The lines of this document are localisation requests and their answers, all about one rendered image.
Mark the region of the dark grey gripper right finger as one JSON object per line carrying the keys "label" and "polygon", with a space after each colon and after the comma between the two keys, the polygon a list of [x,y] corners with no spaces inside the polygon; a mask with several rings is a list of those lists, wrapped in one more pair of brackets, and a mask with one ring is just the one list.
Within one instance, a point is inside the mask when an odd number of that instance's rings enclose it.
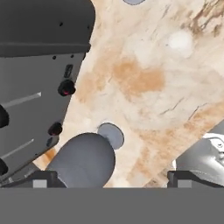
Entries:
{"label": "dark grey gripper right finger", "polygon": [[201,179],[190,171],[168,171],[167,178],[168,188],[224,188],[224,185]]}

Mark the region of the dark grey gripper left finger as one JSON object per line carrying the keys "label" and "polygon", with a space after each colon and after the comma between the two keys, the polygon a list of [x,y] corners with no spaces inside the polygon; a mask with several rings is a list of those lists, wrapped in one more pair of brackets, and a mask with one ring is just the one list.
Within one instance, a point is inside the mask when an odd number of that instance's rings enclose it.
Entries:
{"label": "dark grey gripper left finger", "polygon": [[1,188],[66,188],[56,171],[35,171],[26,178],[1,185]]}

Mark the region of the grey rounded metal housing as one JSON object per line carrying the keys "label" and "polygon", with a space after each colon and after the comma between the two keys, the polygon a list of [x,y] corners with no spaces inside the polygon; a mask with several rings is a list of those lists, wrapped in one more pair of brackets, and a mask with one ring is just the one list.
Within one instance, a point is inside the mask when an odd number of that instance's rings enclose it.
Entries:
{"label": "grey rounded metal housing", "polygon": [[206,133],[173,162],[176,171],[224,186],[224,134]]}

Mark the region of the grey rounded cylinder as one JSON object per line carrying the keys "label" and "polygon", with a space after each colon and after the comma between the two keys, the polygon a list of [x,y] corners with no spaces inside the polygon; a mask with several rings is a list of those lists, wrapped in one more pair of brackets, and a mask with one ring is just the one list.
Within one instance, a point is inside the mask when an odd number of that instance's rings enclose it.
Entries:
{"label": "grey rounded cylinder", "polygon": [[56,171],[67,188],[103,188],[115,164],[109,141],[99,134],[84,133],[65,143],[46,170]]}

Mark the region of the black knob with red mark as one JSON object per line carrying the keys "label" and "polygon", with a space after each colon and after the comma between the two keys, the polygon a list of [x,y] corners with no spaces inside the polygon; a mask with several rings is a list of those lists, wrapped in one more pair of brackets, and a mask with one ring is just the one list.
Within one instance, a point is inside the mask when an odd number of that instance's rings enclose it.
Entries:
{"label": "black knob with red mark", "polygon": [[58,136],[62,132],[62,124],[55,122],[48,130],[50,136]]}
{"label": "black knob with red mark", "polygon": [[58,87],[58,93],[61,96],[73,95],[76,91],[72,80],[63,80]]}

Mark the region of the small grey flat disc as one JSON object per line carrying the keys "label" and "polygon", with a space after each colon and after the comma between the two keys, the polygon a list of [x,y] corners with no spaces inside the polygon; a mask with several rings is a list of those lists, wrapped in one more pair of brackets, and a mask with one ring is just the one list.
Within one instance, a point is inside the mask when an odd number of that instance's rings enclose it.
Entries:
{"label": "small grey flat disc", "polygon": [[123,0],[128,5],[138,5],[144,2],[145,0]]}
{"label": "small grey flat disc", "polygon": [[102,123],[97,133],[105,137],[114,150],[120,149],[124,144],[124,134],[122,130],[111,122]]}

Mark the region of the grey cabinet with dark top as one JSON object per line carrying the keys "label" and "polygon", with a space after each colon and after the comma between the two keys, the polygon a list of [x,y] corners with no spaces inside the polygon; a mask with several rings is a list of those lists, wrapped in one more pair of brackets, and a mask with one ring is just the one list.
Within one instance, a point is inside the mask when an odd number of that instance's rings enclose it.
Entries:
{"label": "grey cabinet with dark top", "polygon": [[9,170],[3,184],[26,177],[32,161],[50,150],[72,95],[64,80],[77,81],[95,25],[91,0],[0,0],[0,105],[9,125],[0,128],[0,158]]}

